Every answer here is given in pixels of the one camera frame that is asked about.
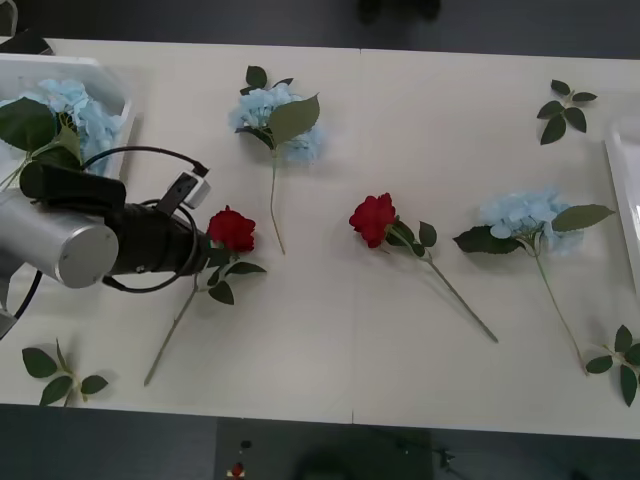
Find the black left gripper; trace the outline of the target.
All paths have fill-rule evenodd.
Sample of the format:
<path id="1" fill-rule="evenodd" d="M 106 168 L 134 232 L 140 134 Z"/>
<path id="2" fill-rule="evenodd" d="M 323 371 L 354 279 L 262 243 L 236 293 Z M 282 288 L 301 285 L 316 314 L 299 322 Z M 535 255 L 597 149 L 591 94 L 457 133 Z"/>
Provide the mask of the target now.
<path id="1" fill-rule="evenodd" d="M 230 250 L 225 246 L 208 249 L 206 235 L 188 212 L 171 217 L 155 214 L 151 239 L 155 248 L 151 272 L 195 274 L 204 270 L 206 262 L 208 268 L 224 267 L 230 262 Z"/>

